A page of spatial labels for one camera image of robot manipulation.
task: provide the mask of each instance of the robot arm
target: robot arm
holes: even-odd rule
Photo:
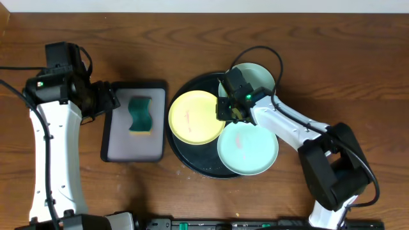
[[[120,106],[108,82],[90,83],[92,60],[86,69],[80,50],[72,43],[46,45],[47,68],[28,79],[23,94],[28,98],[50,133],[50,188],[56,217],[74,217],[80,222],[98,217],[88,212],[79,171],[79,127],[84,119],[94,118]],[[44,130],[39,118],[30,111],[36,144],[36,183],[30,224],[47,224],[51,219],[45,191],[46,150]],[[66,226],[74,218],[65,220]]]
[[[371,180],[348,151],[335,145],[321,133],[330,134],[353,147],[367,164],[351,129],[343,123],[331,127],[309,119],[283,104],[265,88],[253,90],[237,68],[230,70],[219,80],[228,97],[218,98],[217,118],[263,126],[298,151],[307,187],[316,199],[314,210],[309,217],[310,225],[338,229],[346,207],[356,200]],[[321,133],[295,122],[275,106],[279,106],[285,114],[310,124]],[[327,156],[338,152],[341,153],[340,159],[330,164]]]

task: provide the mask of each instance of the green connector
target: green connector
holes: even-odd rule
[[[187,223],[180,223],[179,224],[179,230],[187,230],[188,224]]]

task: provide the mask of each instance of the cable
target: cable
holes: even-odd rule
[[[348,211],[350,208],[366,207],[366,206],[371,206],[371,205],[373,205],[374,203],[376,203],[376,202],[379,200],[379,196],[380,196],[380,188],[379,188],[378,180],[376,179],[376,177],[375,177],[373,171],[369,168],[369,166],[368,166],[367,164],[365,164],[365,162],[364,162],[360,157],[358,157],[358,155],[355,153],[355,151],[353,151],[353,149],[352,149],[351,147],[349,147],[345,142],[339,140],[338,138],[333,137],[333,136],[331,136],[330,134],[328,134],[328,133],[326,133],[326,132],[323,132],[323,131],[321,131],[321,130],[319,130],[319,129],[317,129],[317,128],[314,128],[314,127],[311,126],[311,124],[309,124],[309,123],[304,123],[304,122],[298,120],[297,118],[294,118],[292,115],[290,115],[290,114],[288,114],[286,111],[282,110],[282,109],[279,107],[279,105],[276,104],[276,102],[274,101],[274,95],[275,95],[276,89],[279,87],[279,84],[280,84],[280,81],[281,81],[281,78],[282,78],[282,73],[283,73],[283,70],[284,70],[284,65],[283,65],[283,63],[282,63],[282,59],[281,59],[281,57],[280,57],[280,55],[278,54],[277,51],[273,50],[273,49],[270,48],[270,47],[264,46],[264,45],[257,45],[257,46],[248,48],[248,49],[244,50],[243,52],[241,52],[241,53],[236,57],[236,59],[233,61],[233,63],[232,63],[231,66],[230,66],[230,70],[234,67],[234,65],[236,64],[236,62],[237,62],[246,52],[248,52],[248,51],[250,51],[250,50],[254,50],[254,49],[266,49],[266,50],[269,50],[269,51],[273,52],[273,53],[277,56],[277,58],[279,59],[279,62],[280,62],[280,74],[279,74],[279,76],[278,76],[278,78],[277,78],[277,81],[276,81],[274,87],[273,87],[272,96],[271,96],[271,101],[272,101],[272,103],[273,103],[274,108],[277,109],[279,112],[281,112],[281,113],[282,113],[283,115],[285,115],[286,117],[288,117],[289,119],[292,119],[293,121],[297,122],[298,124],[300,124],[300,125],[302,125],[302,126],[308,128],[308,129],[310,129],[310,130],[312,130],[312,131],[315,131],[315,132],[317,132],[317,133],[319,133],[319,134],[321,134],[321,135],[324,135],[325,137],[328,137],[333,143],[335,143],[335,144],[337,144],[338,146],[340,146],[340,147],[344,148],[345,150],[349,151],[349,152],[351,153],[351,156],[353,156],[354,158],[356,158],[356,159],[360,162],[361,166],[364,168],[365,172],[367,173],[367,175],[370,177],[370,179],[371,179],[372,182],[374,183],[374,186],[375,186],[375,197],[374,197],[374,199],[373,199],[372,201],[369,201],[369,202],[366,202],[366,203],[349,204],[349,205],[347,205],[347,206],[345,207],[345,208],[346,208],[346,211]]]
[[[58,225],[58,218],[56,211],[54,209],[54,202],[51,196],[51,182],[50,182],[50,133],[45,124],[44,119],[42,118],[41,114],[37,111],[35,105],[31,104],[27,99],[27,96],[22,95],[18,92],[15,88],[11,85],[5,83],[5,81],[0,79],[0,84],[4,85],[7,89],[9,89],[12,93],[14,93],[17,97],[19,97],[26,105],[36,114],[36,117],[41,123],[41,126],[44,130],[44,141],[45,141],[45,195],[47,197],[47,206],[49,207],[50,216],[52,220],[52,224],[54,229],[59,229]]]
[[[11,66],[0,66],[0,70],[43,70],[46,67],[11,67]]]
[[[93,65],[92,65],[91,56],[90,56],[90,55],[88,54],[88,52],[84,49],[84,47],[79,47],[79,49],[80,49],[81,51],[83,51],[83,53],[85,54],[85,56],[88,58],[89,66],[88,66],[88,69],[87,69],[87,74],[88,74],[88,77],[91,77],[92,70],[93,70]]]

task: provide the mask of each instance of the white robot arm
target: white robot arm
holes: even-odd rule
[[[51,134],[51,190],[58,217],[64,212],[87,213],[79,172],[78,137],[82,121],[81,110],[71,101],[42,103],[37,110],[48,124]],[[33,111],[30,112],[36,144],[36,184],[30,220],[45,222],[51,219],[46,205],[44,131]]]
[[[217,119],[260,125],[294,148],[307,187],[317,200],[310,225],[339,229],[352,202],[374,181],[351,129],[343,123],[331,127],[309,119],[283,104],[271,91],[254,90],[238,68],[230,69],[219,80],[228,97],[218,98]],[[327,156],[338,152],[340,159],[330,164]]]
[[[275,95],[274,101],[287,113],[298,118],[304,123],[311,124],[311,126],[323,132],[326,132],[327,128],[330,126],[328,124],[319,123],[305,117],[299,112],[283,104]],[[292,119],[289,119],[287,116],[275,109],[271,101],[271,96],[265,96],[264,98],[258,100],[255,106],[251,108],[251,114],[257,125],[269,129],[284,142],[293,147],[296,151],[298,151],[299,147],[304,145],[305,141],[315,140],[321,136],[321,134],[313,130],[309,130],[308,128],[294,122]],[[329,156],[330,154],[331,152],[327,151],[325,156]],[[357,195],[351,196],[337,211],[328,210],[322,207],[318,201],[315,201],[313,212],[309,216],[310,225],[324,229],[338,229],[338,225],[343,220],[346,206],[354,202],[357,197]]]

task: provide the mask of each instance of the yellow plate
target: yellow plate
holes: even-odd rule
[[[206,144],[223,131],[225,121],[216,118],[217,97],[195,90],[180,95],[169,110],[172,133],[187,144]]]

